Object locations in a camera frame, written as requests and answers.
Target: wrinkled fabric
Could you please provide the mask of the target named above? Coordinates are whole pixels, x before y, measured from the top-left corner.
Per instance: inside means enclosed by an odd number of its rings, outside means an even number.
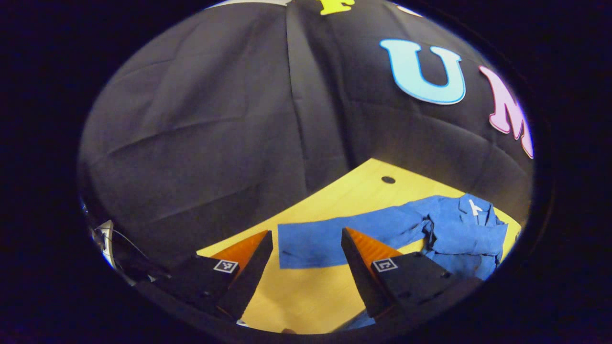
[[[278,225],[280,268],[305,269],[346,264],[340,246],[344,227],[397,249],[423,239],[423,227],[427,223],[422,214],[410,208],[391,207],[351,217]]]
[[[424,254],[451,274],[463,279],[478,277],[481,280],[486,280],[496,267],[494,256],[445,255],[431,250],[424,251]]]
[[[281,269],[346,264],[341,230],[349,227],[399,249],[426,238],[424,253],[436,254],[440,265],[466,277],[488,277],[499,264],[507,224],[493,205],[470,194],[459,198],[431,196],[350,217],[278,226]],[[452,255],[467,255],[451,258]],[[492,256],[493,259],[478,256]]]

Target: cable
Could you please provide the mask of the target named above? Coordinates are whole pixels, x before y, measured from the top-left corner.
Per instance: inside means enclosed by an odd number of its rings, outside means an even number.
[[[111,228],[110,228],[110,227],[108,227],[108,228],[107,228],[107,227],[101,227],[101,226],[100,226],[100,227],[97,227],[96,229],[111,230]],[[136,248],[136,249],[137,249],[137,250],[140,252],[140,254],[142,254],[142,255],[143,255],[145,258],[147,258],[147,260],[149,259],[149,257],[147,257],[147,255],[145,255],[145,254],[144,254],[144,253],[143,253],[143,252],[142,252],[142,251],[141,251],[141,250],[138,248],[138,246],[136,246],[136,245],[135,245],[135,244],[134,244],[134,243],[133,243],[133,242],[132,242],[130,239],[128,239],[126,236],[124,236],[123,234],[121,234],[121,232],[119,232],[118,230],[115,230],[115,229],[112,229],[111,231],[117,232],[117,234],[119,234],[120,236],[122,236],[122,237],[123,237],[125,240],[127,240],[127,242],[129,242],[129,243],[130,243],[132,246],[134,246],[134,248]],[[104,233],[102,233],[102,234],[103,234],[103,237],[108,238],[108,240],[109,240],[110,242],[113,242],[113,241],[112,241],[112,240],[111,240],[111,239],[110,239],[108,236],[106,236]]]
[[[102,238],[103,239],[108,239],[108,241],[112,242],[112,240],[106,236],[105,233],[102,233]],[[123,279],[130,285],[130,286],[134,286],[134,284],[136,284],[136,282],[134,282],[134,279],[129,276],[127,274],[127,272],[125,271],[125,269],[123,268],[123,266],[121,266],[121,264],[119,263],[119,261],[115,260],[114,257],[106,252],[104,252],[104,250],[100,250],[102,252],[103,255],[108,256],[109,258],[111,258],[113,260],[113,262],[111,263],[111,267],[113,268],[114,271],[116,271],[117,273],[119,273],[119,275],[121,277],[123,277]]]
[[[127,239],[127,238],[126,238],[126,237],[125,237],[123,234],[119,233],[119,235],[121,235],[122,237],[124,237],[126,240],[128,240],[128,241],[129,241],[129,239]],[[110,241],[111,243],[113,242],[113,241],[112,241],[112,240],[111,240],[111,239],[110,239],[110,238],[109,238],[109,237],[108,237],[108,236],[107,236],[105,233],[102,233],[102,239],[108,239],[108,241]],[[140,252],[140,253],[141,253],[143,256],[145,256],[145,257],[146,257],[146,255],[145,255],[145,254],[144,254],[144,253],[143,253],[141,250],[139,250],[139,249],[138,249],[138,247],[136,247],[136,245],[134,245],[134,247],[135,247],[135,248],[136,248],[136,249],[137,249],[137,250],[138,250],[138,251],[139,251],[139,252]],[[122,271],[122,272],[123,272],[123,273],[122,273],[122,275],[124,275],[125,277],[127,277],[127,278],[128,278],[128,279],[130,279],[130,280],[132,279],[130,276],[128,276],[127,274],[125,274],[125,269],[124,269],[124,268],[121,266],[121,264],[119,264],[119,261],[115,260],[115,257],[114,257],[114,256],[110,255],[109,253],[104,252],[104,250],[100,250],[100,251],[102,252],[102,254],[103,254],[103,255],[106,255],[106,256],[110,257],[111,259],[113,259],[114,264],[115,264],[115,265],[116,265],[116,266],[119,268],[119,270],[120,270],[120,271]],[[155,273],[156,273],[156,274],[160,274],[160,275],[164,275],[165,277],[170,277],[170,275],[166,274],[165,272],[159,273],[159,271],[158,271],[158,272],[155,272]]]

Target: crumpled blue fabric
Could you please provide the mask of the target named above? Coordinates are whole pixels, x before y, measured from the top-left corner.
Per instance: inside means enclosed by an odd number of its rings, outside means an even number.
[[[496,267],[494,256],[445,255],[431,250],[424,251],[424,254],[451,274],[462,279],[478,277],[481,280],[486,280]]]
[[[422,253],[450,273],[486,280],[499,265],[508,224],[495,215],[491,203],[465,194],[428,197],[398,208],[416,211],[426,219],[421,224],[426,237]],[[374,323],[362,312],[341,330]]]
[[[499,264],[507,224],[493,205],[470,194],[459,198],[431,196],[401,206],[325,221],[278,226],[281,269],[304,269],[346,264],[340,246],[341,230],[350,227],[395,249],[427,238],[423,253],[435,253],[445,269],[488,277]]]
[[[346,264],[340,245],[342,228],[349,227],[396,249],[423,239],[423,215],[390,207],[350,217],[278,225],[281,269],[305,269]]]

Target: blue letter u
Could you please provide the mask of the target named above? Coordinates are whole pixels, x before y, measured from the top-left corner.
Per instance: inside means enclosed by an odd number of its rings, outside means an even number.
[[[465,81],[459,66],[461,56],[450,50],[431,47],[431,52],[440,56],[448,83],[438,86],[423,78],[417,51],[420,45],[408,40],[384,39],[381,47],[389,51],[391,71],[397,86],[409,95],[425,102],[450,105],[461,102],[465,96]]]

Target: black fabric backdrop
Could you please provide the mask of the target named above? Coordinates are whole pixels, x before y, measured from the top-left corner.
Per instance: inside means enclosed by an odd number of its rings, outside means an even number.
[[[520,71],[504,74],[513,75],[514,84],[529,85],[547,119],[557,163],[543,169],[556,176],[558,187],[535,251],[505,264],[520,269],[490,281],[469,305],[413,332],[412,340],[609,342],[609,140],[607,113],[600,107],[606,98],[598,93],[609,88],[601,41],[608,5],[428,3],[493,42]],[[406,6],[438,15],[425,4]],[[10,143],[3,151],[9,192],[2,240],[5,342],[214,341],[156,309],[108,270],[83,230],[75,182],[84,117],[108,76],[151,37],[202,7],[199,1],[171,7],[151,1],[20,1],[2,8],[9,44],[3,138]],[[453,31],[473,34],[447,19]]]
[[[152,39],[93,104],[79,156],[83,198],[171,267],[292,206],[370,157],[474,194],[524,225],[533,161],[488,123],[493,94],[473,47],[393,4],[231,4]],[[466,97],[417,100],[395,85],[381,39],[461,55]]]

